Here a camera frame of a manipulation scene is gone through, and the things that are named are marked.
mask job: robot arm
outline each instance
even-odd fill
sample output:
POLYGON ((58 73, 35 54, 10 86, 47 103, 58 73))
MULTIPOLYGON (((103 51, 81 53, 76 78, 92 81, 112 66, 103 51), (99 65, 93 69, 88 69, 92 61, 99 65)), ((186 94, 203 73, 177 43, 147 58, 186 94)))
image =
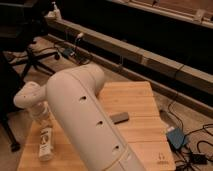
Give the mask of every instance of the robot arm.
POLYGON ((44 96, 89 171, 144 171, 95 96, 103 85, 103 71, 89 64, 53 75, 44 96))

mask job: cable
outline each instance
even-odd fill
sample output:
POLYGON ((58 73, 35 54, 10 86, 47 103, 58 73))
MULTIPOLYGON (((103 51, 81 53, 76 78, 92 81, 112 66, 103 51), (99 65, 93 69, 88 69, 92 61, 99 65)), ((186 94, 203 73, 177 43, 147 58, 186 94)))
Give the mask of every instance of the cable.
POLYGON ((183 140, 182 140, 182 142, 181 142, 179 148, 181 148, 181 147, 183 146, 184 141, 185 141, 185 139, 186 139, 187 136, 189 136, 189 135, 191 135, 191 134, 194 134, 194 133, 196 133, 196 132, 205 131, 205 133, 207 133, 207 134, 209 134, 209 135, 212 136, 212 133, 210 133, 210 132, 208 131, 208 128, 212 128, 212 127, 213 127, 213 124, 204 124, 204 125, 202 126, 202 128, 193 130, 193 131, 191 131, 191 132, 188 132, 188 133, 185 134, 185 136, 183 137, 183 140))
MULTIPOLYGON (((200 145, 201 145, 201 144, 208 144, 209 146, 213 147, 213 144, 210 143, 210 142, 208 142, 208 141, 205 141, 205 140, 198 141, 198 143, 197 143, 197 151, 198 151, 199 153, 202 153, 201 150, 200 150, 200 145)), ((210 162, 213 163, 212 156, 208 156, 207 154, 205 154, 205 156, 206 156, 206 159, 207 159, 208 161, 210 161, 210 162)))
MULTIPOLYGON (((188 61, 190 60, 190 58, 191 58, 191 55, 188 55, 188 58, 185 60, 185 62, 175 71, 174 76, 173 76, 173 81, 176 81, 178 73, 188 63, 188 61)), ((174 98, 172 99, 172 101, 168 104, 167 109, 169 111, 169 114, 171 114, 172 116, 174 116, 180 122, 180 124, 181 124, 180 128, 183 131, 183 129, 184 129, 183 121, 174 112, 172 112, 172 105, 176 102, 178 96, 179 96, 179 92, 177 91, 176 94, 175 94, 175 96, 174 96, 174 98)))

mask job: wooden tabletop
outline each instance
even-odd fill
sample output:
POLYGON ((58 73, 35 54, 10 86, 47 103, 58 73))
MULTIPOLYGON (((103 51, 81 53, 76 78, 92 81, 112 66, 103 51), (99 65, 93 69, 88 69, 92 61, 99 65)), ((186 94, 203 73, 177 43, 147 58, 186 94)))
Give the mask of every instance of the wooden tabletop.
MULTIPOLYGON (((106 83, 98 98, 109 115, 129 113, 130 120, 117 124, 117 127, 147 171, 175 170, 165 136, 165 124, 159 117, 148 82, 106 83)), ((18 171, 87 171, 57 121, 54 118, 52 121, 53 159, 48 162, 39 161, 40 126, 33 122, 18 171)))

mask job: black cable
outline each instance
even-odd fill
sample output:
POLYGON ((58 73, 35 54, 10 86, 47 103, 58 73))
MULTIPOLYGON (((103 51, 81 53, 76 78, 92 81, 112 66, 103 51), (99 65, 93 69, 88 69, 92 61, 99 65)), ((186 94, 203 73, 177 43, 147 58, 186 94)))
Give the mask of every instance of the black cable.
MULTIPOLYGON (((197 143, 197 151, 199 153, 202 153, 201 150, 200 150, 200 144, 208 144, 209 146, 213 147, 213 144, 208 142, 208 141, 205 141, 205 140, 198 141, 198 143, 197 143)), ((213 162, 212 156, 208 156, 207 154, 205 154, 205 156, 206 156, 206 159, 208 161, 213 162)))
POLYGON ((194 133, 196 133, 196 132, 205 131, 205 133, 207 133, 207 134, 209 134, 209 135, 212 136, 212 133, 210 133, 210 132, 208 131, 208 128, 212 128, 212 126, 213 126, 213 124, 204 124, 204 125, 202 126, 202 128, 193 130, 193 131, 191 131, 191 132, 188 132, 187 134, 184 135, 183 140, 182 140, 182 142, 181 142, 179 148, 181 148, 181 147, 183 146, 184 141, 185 141, 185 139, 186 139, 187 136, 189 136, 189 135, 191 135, 191 134, 194 134, 194 133))

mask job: bottle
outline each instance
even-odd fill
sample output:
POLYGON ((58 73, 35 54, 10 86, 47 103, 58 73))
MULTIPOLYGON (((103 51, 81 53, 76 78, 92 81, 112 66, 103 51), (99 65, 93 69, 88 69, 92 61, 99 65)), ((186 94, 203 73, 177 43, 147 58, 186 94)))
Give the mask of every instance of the bottle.
POLYGON ((33 120, 41 125, 39 160, 51 160, 53 158, 53 125, 50 119, 49 108, 44 102, 40 102, 28 108, 28 111, 33 120))
POLYGON ((53 6, 54 6, 54 10, 53 11, 55 13, 56 20, 61 20, 62 19, 61 11, 58 9, 55 1, 53 2, 53 6))

